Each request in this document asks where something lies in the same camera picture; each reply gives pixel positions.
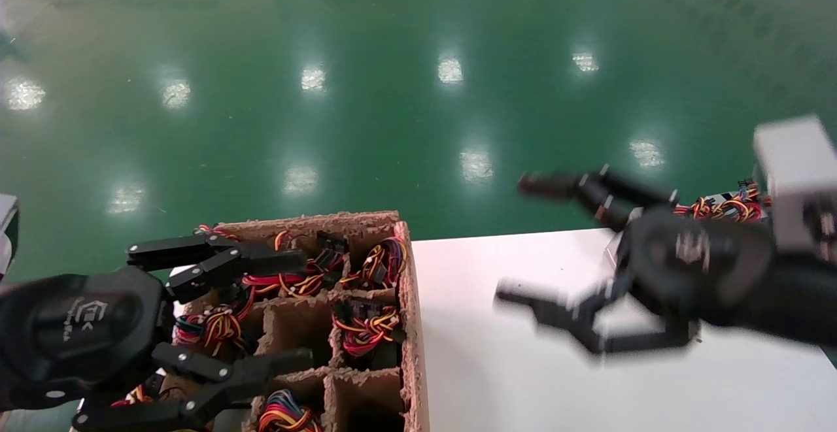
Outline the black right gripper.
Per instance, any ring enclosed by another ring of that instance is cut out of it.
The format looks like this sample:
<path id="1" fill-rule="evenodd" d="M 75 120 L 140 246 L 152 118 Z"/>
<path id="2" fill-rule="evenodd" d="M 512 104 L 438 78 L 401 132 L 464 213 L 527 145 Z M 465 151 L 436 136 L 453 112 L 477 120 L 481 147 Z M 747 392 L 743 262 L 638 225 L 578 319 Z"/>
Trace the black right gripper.
<path id="1" fill-rule="evenodd" d="M 764 224 L 675 215 L 677 189 L 654 187 L 610 166 L 587 173 L 524 173 L 518 191 L 577 201 L 602 226 L 624 231 L 618 260 L 627 275 L 604 281 L 580 301 L 550 300 L 514 281 L 499 283 L 494 292 L 494 300 L 529 308 L 536 324 L 565 331 L 593 356 L 685 348 L 700 333 L 696 320 L 835 346 L 835 264 L 779 250 Z M 657 209 L 639 217 L 649 208 Z M 598 313 L 633 296 L 634 288 L 658 313 L 662 330 L 596 331 Z"/>

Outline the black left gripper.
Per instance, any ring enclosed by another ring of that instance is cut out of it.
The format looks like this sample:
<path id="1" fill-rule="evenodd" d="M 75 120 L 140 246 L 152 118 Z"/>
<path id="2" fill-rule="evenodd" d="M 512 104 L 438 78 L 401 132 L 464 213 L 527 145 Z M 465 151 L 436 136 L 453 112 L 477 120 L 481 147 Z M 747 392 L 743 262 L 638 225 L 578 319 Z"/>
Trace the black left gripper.
<path id="1" fill-rule="evenodd" d="M 1 316 L 2 411 L 87 399 L 72 420 L 76 431 L 200 431 L 222 411 L 266 394 L 276 376 L 313 365 L 307 348 L 226 364 L 168 344 L 165 285 L 131 266 L 5 285 Z M 112 407 L 156 369 L 204 384 L 185 399 Z M 104 397 L 104 405 L 92 397 Z"/>

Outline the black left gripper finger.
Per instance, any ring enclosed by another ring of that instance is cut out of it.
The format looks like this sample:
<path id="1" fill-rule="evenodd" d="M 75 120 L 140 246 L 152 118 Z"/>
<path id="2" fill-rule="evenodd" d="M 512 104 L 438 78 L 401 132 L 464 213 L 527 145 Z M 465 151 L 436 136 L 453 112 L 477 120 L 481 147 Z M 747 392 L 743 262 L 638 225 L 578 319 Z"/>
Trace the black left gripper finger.
<path id="1" fill-rule="evenodd" d="M 301 250 L 277 251 L 265 242 L 235 241 L 220 233 L 138 242 L 126 254 L 129 265 L 146 272 L 189 265 L 169 279 L 170 296 L 179 303 L 197 300 L 247 275 L 302 271 L 308 262 Z"/>

